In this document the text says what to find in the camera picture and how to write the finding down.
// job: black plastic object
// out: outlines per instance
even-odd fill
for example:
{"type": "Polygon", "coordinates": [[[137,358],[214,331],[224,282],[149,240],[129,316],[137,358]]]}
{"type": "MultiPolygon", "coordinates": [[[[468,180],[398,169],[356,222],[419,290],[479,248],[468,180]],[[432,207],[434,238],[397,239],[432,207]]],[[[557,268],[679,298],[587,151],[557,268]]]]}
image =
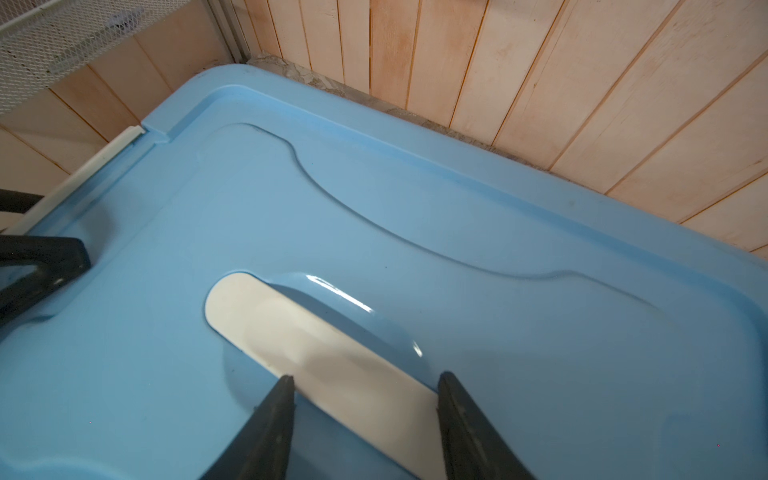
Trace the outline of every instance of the black plastic object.
{"type": "Polygon", "coordinates": [[[42,199],[42,195],[26,194],[0,188],[0,211],[24,214],[42,199]]]}
{"type": "Polygon", "coordinates": [[[283,480],[293,437],[293,393],[293,377],[281,377],[200,480],[283,480]]]}
{"type": "Polygon", "coordinates": [[[0,235],[0,266],[34,265],[32,273],[0,290],[0,326],[91,268],[77,238],[0,235]]]}
{"type": "Polygon", "coordinates": [[[535,480],[451,372],[440,375],[437,413],[449,480],[535,480]]]}

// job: wire mesh basket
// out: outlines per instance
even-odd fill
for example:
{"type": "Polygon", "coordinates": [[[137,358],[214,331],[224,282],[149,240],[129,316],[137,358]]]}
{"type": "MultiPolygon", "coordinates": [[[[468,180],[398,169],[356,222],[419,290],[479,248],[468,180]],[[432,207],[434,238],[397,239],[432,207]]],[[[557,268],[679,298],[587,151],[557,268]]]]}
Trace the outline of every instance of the wire mesh basket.
{"type": "Polygon", "coordinates": [[[0,0],[0,114],[190,0],[0,0]]]}

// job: wooden wall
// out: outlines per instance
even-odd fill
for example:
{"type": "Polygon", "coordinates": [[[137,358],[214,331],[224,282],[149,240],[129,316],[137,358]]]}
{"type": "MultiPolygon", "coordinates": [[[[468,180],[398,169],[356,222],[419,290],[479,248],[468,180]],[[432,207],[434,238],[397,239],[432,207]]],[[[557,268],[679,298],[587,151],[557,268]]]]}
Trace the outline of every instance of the wooden wall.
{"type": "MultiPolygon", "coordinates": [[[[44,195],[199,71],[232,58],[202,0],[0,117],[0,188],[44,195]]],[[[0,229],[20,215],[0,213],[0,229]]]]}
{"type": "Polygon", "coordinates": [[[765,0],[231,0],[312,68],[768,258],[765,0]]]}

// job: blue plastic lid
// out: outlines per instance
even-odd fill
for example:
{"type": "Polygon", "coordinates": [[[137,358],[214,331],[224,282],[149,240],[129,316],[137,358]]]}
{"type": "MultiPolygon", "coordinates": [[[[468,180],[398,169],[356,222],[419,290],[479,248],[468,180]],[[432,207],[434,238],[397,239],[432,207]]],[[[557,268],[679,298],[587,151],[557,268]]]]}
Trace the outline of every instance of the blue plastic lid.
{"type": "MultiPolygon", "coordinates": [[[[143,125],[31,232],[94,267],[0,331],[0,478],[205,472],[276,381],[205,322],[236,271],[452,370],[540,480],[768,478],[768,263],[243,65],[143,125]]],[[[288,476],[411,478],[303,399],[288,476]]]]}

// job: blue plastic surface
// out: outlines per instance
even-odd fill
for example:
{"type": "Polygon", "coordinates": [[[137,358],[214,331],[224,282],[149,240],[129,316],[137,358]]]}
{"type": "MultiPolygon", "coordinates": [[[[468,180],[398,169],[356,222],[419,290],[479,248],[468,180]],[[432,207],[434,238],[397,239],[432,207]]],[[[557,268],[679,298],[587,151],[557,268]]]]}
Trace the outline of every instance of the blue plastic surface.
{"type": "MultiPolygon", "coordinates": [[[[144,127],[31,232],[94,267],[0,331],[0,478],[198,478],[276,381],[205,322],[235,271],[455,372],[540,480],[768,478],[768,263],[247,66],[144,127]]],[[[411,476],[300,399],[289,478],[411,476]]]]}

